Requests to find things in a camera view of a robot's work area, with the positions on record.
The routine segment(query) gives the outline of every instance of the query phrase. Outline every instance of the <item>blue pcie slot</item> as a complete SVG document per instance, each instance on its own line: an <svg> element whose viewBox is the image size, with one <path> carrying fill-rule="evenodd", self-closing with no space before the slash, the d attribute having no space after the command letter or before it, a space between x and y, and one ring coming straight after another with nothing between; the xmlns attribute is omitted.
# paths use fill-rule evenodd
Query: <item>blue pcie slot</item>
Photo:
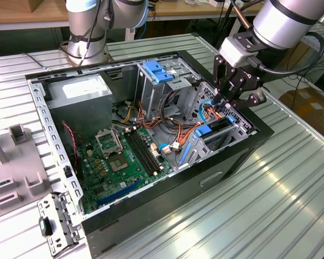
<svg viewBox="0 0 324 259"><path fill-rule="evenodd" d="M181 159L180 159L180 164L181 164L181 165L183 164L183 162L184 162L184 160L185 160L185 157L186 157L188 151L190 150L190 148L191 148L191 143L188 143L188 144L187 144L187 147L186 147L186 149L185 149L185 151L184 151L184 153L183 153L183 156L182 156Z"/></svg>
<svg viewBox="0 0 324 259"><path fill-rule="evenodd" d="M97 201L97 206L104 205L112 200L115 200L116 198L118 198L120 196L123 196L123 195L133 191L139 182L140 182L140 180L133 183L132 185L126 187L125 189L122 189L116 193L113 193L112 195L109 195L108 197L103 198L102 200Z"/></svg>

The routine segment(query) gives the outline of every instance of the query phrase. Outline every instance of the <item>black cable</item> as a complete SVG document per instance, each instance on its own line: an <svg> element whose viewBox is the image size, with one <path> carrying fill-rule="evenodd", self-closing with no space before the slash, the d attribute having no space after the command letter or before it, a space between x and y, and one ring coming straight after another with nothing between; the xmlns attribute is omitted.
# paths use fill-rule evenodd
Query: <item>black cable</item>
<svg viewBox="0 0 324 259"><path fill-rule="evenodd" d="M227 9L226 15L224 17L223 23L221 24L220 30L216 34L215 40L212 42L213 46L215 46L215 44L219 40L219 38L220 38L220 36L222 34L222 31L224 30L225 24L229 22L229 15L231 14L232 10L233 10L233 5L232 5L232 3L230 3L230 5L229 5L229 7Z"/></svg>
<svg viewBox="0 0 324 259"><path fill-rule="evenodd" d="M301 42L298 42L297 45L295 46L295 48L293 49L293 52L291 53L291 56L289 57L289 59L288 59L288 61L287 61L286 70L289 69L289 62L291 61L292 56L294 55L294 52L295 52L295 50L298 48L298 46L299 46L300 43L301 43Z"/></svg>
<svg viewBox="0 0 324 259"><path fill-rule="evenodd" d="M162 104L161 104L161 111L160 111L160 117L161 117L161 122L163 123L163 125L168 128L170 131L175 131L175 130L178 130L179 129L179 125L178 123L174 122L173 120L172 121L172 124L169 124L168 121L166 120L165 118L165 115L164 115L164 109L165 109L165 105L171 101L174 96L179 92L180 90L178 91L169 91L169 93L166 95L166 97L163 99L162 101ZM188 128L192 128L195 124L183 124L183 129L188 129Z"/></svg>
<svg viewBox="0 0 324 259"><path fill-rule="evenodd" d="M83 38L83 37L85 37L85 36L90 32L90 35L89 35L89 37L88 37L88 39L87 39L87 44L86 44L86 49L87 49L87 50L89 49L89 46L90 46L90 40L91 40L91 36L92 36L93 30L94 30L94 28L95 28L95 26L96 26L96 24L97 24L97 18L98 18L98 14L99 14L99 10L100 10L100 5L101 5L101 0L99 0L99 2L98 2L98 7L97 7L97 11L96 11L96 17L95 17L95 19L94 19L94 21L93 21L93 25L92 25L91 28L88 29L88 30L86 31L86 33L82 36L82 38ZM101 48L98 52L96 52L94 55L91 55L91 56L89 56L89 57L85 57L84 59L91 59L91 58L94 58L94 57L96 57L97 55L99 55L101 52L103 52L103 50L104 50L104 48L105 48L105 45L106 45L106 39L107 39L107 30L105 31L105 35L104 35L104 44L103 44L102 48ZM64 50L64 49L61 47L61 46L65 45L66 43L69 43L70 41L71 41L71 40L66 40L66 41L64 41L64 42L61 42L59 48L60 48L64 53L66 53L67 55L69 55L69 56L72 57L72 58L76 58L76 59L83 59L83 57L77 57L77 56L74 56L74 55L68 53L66 50Z"/></svg>
<svg viewBox="0 0 324 259"><path fill-rule="evenodd" d="M304 71L308 68L312 68L322 58L322 56L324 54L324 38L320 34L313 32L313 31L306 33L306 36L315 37L319 41L320 47L319 47L318 55L314 58L314 61L300 69L289 70L289 71L278 71L278 70L268 69L263 64L261 64L261 63L259 64L257 62L256 57L249 57L247 59L247 61L250 65L252 65L253 67L256 67L257 69L259 69L263 72L267 72L267 73L271 73L271 74L278 74L278 75L283 75L283 76L288 76L290 74L296 74L296 73Z"/></svg>
<svg viewBox="0 0 324 259"><path fill-rule="evenodd" d="M23 55L27 55L29 58L31 58L37 65L39 65L41 68L43 68L45 71L50 71L49 68L45 67L44 65L42 65L40 62L38 62L37 60L35 60L35 58L25 52L22 52Z"/></svg>
<svg viewBox="0 0 324 259"><path fill-rule="evenodd" d="M151 10L152 14L153 14L153 18L152 18L152 22L156 21L156 10L153 9Z"/></svg>
<svg viewBox="0 0 324 259"><path fill-rule="evenodd" d="M249 8L249 7L251 7L251 6L255 5L255 4L258 4L260 2L263 2L263 0L253 0L253 1L249 2L248 4L245 4L243 7L241 7L240 11L244 11L247 8Z"/></svg>
<svg viewBox="0 0 324 259"><path fill-rule="evenodd" d="M167 128L170 132L168 132L168 131L162 129L161 125L164 125L164 124L162 124L162 123L159 123L159 124L158 124L158 126L160 127L160 129L161 129L164 133L172 134L172 135L177 134L176 132L174 133L174 132L170 131L167 127L166 127L166 128Z"/></svg>
<svg viewBox="0 0 324 259"><path fill-rule="evenodd" d="M306 75L307 72L308 72L309 70L311 70L311 68L312 68L312 67L310 67L310 68L309 68L309 69L304 73L304 75ZM299 82L298 82L298 84L296 85L296 88L295 88L295 93L294 93L294 97L293 97L293 102L292 102L291 110L293 110L293 108L294 108L295 99L296 99L296 93L297 93L297 91L298 91L298 88L299 88L300 82L301 82L301 79L299 80Z"/></svg>
<svg viewBox="0 0 324 259"><path fill-rule="evenodd" d="M133 124L133 123L126 124L126 123L122 123L122 122L120 122L118 120L112 120L112 123L113 124L118 124L118 125L121 125L121 126L125 126L125 127L132 127L132 126L138 125L138 124Z"/></svg>
<svg viewBox="0 0 324 259"><path fill-rule="evenodd" d="M115 114L116 114L119 118L121 118L121 120L124 120L124 119L125 119L124 116L122 116L122 115L119 113L118 110L115 110Z"/></svg>
<svg viewBox="0 0 324 259"><path fill-rule="evenodd" d="M220 14L220 18L218 19L217 25L216 25L216 30L215 30L215 34L214 34L214 38L212 39L212 41L214 42L216 37L217 37L217 32L218 32L218 26L220 25L221 19L222 19L222 14L223 14L223 8L225 6L225 2L222 3L222 9L221 9L221 14Z"/></svg>
<svg viewBox="0 0 324 259"><path fill-rule="evenodd" d="M287 85L289 85L290 87L296 89L296 86L294 86L294 85L288 83L288 82L285 81L283 78L281 78L281 79L282 79L282 81L285 82ZM313 88L313 89L315 89L317 92L324 93L324 91L317 90L316 88Z"/></svg>
<svg viewBox="0 0 324 259"><path fill-rule="evenodd" d="M269 93L271 93L270 92L270 90L268 89L268 88L266 88L265 86L262 86L266 91L268 91Z"/></svg>

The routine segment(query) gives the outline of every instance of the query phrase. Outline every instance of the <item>aluminum extrusion table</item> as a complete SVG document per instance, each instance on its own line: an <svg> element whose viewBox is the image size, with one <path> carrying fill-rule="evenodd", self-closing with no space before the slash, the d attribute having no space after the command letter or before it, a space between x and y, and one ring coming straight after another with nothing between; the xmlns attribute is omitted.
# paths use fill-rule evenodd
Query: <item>aluminum extrusion table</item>
<svg viewBox="0 0 324 259"><path fill-rule="evenodd" d="M187 50L212 71L214 48L193 35L109 44L115 60ZM58 51L32 54L51 69ZM0 57L0 133L22 123L33 132L54 190L63 187L24 75L41 69L24 55ZM273 97L252 109L275 134L236 175L99 258L322 258L324 138ZM50 258L36 203L0 217L0 258ZM61 258L90 258L86 243Z"/></svg>

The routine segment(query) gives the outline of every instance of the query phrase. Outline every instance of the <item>green circuit board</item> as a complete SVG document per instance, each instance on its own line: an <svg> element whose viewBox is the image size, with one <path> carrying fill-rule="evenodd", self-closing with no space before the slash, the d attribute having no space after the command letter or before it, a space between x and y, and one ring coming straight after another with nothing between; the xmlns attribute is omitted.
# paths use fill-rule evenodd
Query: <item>green circuit board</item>
<svg viewBox="0 0 324 259"><path fill-rule="evenodd" d="M140 128L137 133L146 145L153 143L146 129ZM169 162L161 157L155 161L163 169L157 175L149 176L127 143L124 133L119 133L118 136L123 150L120 154L112 153L107 158L103 156L96 139L78 147L83 169L83 179L79 179L79 183L84 193L82 204L86 214L98 209L97 202L103 198L129 186L134 187L132 191L137 190L173 172ZM102 148L111 148L114 141L106 138L105 142L100 143L103 145Z"/></svg>

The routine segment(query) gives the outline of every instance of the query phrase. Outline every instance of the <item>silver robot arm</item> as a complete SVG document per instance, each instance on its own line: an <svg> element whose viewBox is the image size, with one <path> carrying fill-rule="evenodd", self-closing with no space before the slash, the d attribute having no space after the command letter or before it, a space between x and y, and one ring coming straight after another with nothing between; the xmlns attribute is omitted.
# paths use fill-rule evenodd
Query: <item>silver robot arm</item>
<svg viewBox="0 0 324 259"><path fill-rule="evenodd" d="M258 54L261 48L257 45L277 50L289 49L300 41L322 15L324 0L268 0L253 21L251 36L247 34L253 42L246 38L248 42L244 44L235 40L235 35L227 37L219 50L220 54L233 67L240 67L246 64L248 57Z"/></svg>
<svg viewBox="0 0 324 259"><path fill-rule="evenodd" d="M235 107L251 107L266 101L260 87L265 73L279 76L308 71L324 53L324 39L316 32L308 32L324 15L324 0L268 0L259 11L253 25L231 0L246 32L225 38L214 61L214 82L220 93L217 103L224 96ZM294 47L303 36L315 37L320 43L317 57L300 69L279 71L264 65L268 53L280 53ZM253 91L247 100L239 97Z"/></svg>
<svg viewBox="0 0 324 259"><path fill-rule="evenodd" d="M108 61L107 31L144 25L147 6L147 0L67 0L71 37L62 50L70 63L79 66Z"/></svg>

